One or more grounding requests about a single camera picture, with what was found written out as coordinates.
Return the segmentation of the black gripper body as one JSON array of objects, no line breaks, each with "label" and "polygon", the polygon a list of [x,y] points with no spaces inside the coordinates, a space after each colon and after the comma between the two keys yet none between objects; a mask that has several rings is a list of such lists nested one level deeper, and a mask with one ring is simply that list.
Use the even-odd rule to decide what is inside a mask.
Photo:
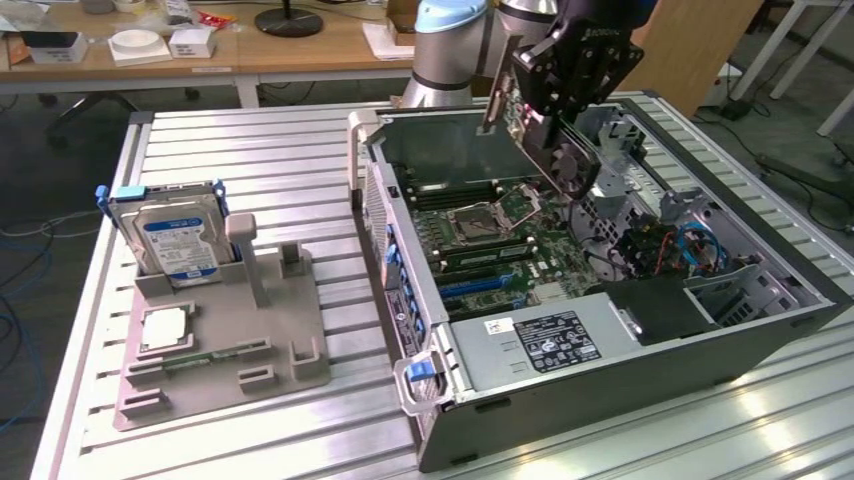
[{"label": "black gripper body", "polygon": [[554,46],[577,50],[584,40],[594,39],[620,49],[634,47],[633,32],[646,25],[650,16],[650,1],[558,1],[552,25]]}]

